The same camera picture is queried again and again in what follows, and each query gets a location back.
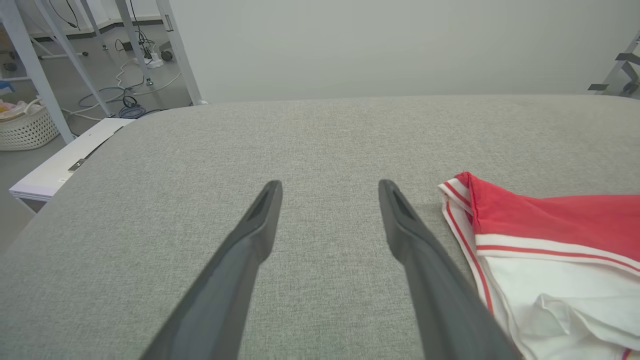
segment gray fabric surface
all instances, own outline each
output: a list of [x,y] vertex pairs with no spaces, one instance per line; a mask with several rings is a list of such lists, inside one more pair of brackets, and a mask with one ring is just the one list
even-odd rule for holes
[[640,102],[394,97],[163,111],[106,142],[0,259],[0,357],[136,357],[264,183],[284,201],[241,357],[420,357],[379,179],[470,279],[436,185],[639,193]]

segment baseboard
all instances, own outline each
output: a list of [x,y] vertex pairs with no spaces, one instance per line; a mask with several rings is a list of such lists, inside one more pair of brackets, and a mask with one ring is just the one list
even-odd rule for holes
[[[133,24],[135,26],[142,25],[162,25],[162,18],[160,15],[150,15],[150,16],[139,16],[138,21],[134,21]],[[100,33],[104,34],[107,31],[113,28],[121,28],[124,27],[121,19],[109,19],[107,21],[101,22],[98,24],[98,28],[100,28]],[[47,33],[34,33],[30,34],[36,41],[38,42],[47,42],[53,41],[49,37]],[[79,38],[93,38],[95,37],[95,31],[93,29],[81,29],[79,32],[68,32],[67,38],[69,40],[79,39]]]

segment white basket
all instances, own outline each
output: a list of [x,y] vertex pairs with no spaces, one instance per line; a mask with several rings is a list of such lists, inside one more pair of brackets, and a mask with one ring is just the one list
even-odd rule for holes
[[36,102],[40,99],[31,101],[24,109],[25,114],[0,122],[0,151],[37,149],[60,133],[45,106],[31,115],[26,114]]

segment folded cloth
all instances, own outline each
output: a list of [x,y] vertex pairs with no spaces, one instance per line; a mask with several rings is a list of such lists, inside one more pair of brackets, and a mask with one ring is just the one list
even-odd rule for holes
[[468,172],[439,189],[481,300],[526,358],[640,350],[640,195],[535,199]]

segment basket handle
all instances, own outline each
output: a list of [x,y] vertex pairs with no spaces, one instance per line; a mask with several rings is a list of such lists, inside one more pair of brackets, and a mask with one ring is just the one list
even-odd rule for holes
[[29,108],[31,107],[31,105],[35,104],[36,102],[39,102],[40,105],[42,105],[42,99],[39,97],[36,97],[35,100],[31,101],[29,104],[27,104],[27,106],[24,108],[24,114],[27,115]]

